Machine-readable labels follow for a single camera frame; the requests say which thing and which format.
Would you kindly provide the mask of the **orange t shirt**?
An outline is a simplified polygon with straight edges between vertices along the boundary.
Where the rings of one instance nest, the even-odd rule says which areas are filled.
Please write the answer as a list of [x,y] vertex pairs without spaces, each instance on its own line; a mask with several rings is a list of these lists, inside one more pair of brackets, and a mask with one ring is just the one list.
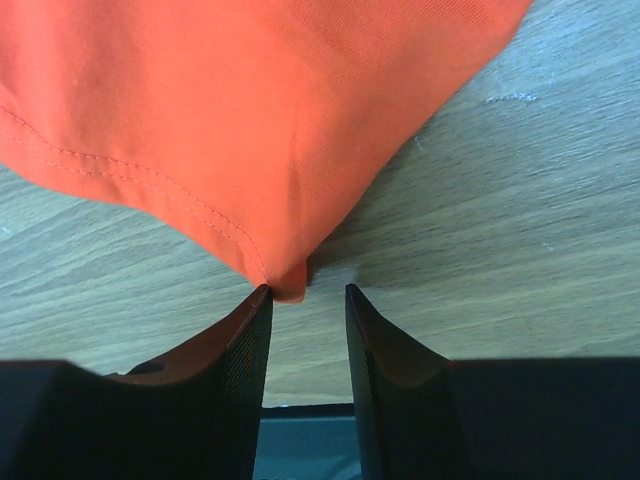
[[1,161],[145,211],[278,300],[526,1],[5,1]]

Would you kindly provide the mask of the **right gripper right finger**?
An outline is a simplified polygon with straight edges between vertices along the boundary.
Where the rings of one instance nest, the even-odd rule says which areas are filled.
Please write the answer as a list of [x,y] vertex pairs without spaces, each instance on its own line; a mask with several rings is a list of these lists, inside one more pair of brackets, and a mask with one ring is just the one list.
[[367,479],[635,479],[639,361],[447,359],[345,291]]

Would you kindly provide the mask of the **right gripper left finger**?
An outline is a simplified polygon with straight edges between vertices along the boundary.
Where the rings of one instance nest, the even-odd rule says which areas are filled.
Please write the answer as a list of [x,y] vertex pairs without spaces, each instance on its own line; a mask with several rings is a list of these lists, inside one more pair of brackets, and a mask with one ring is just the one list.
[[5,479],[249,479],[273,299],[229,315],[125,374],[62,360],[1,365]]

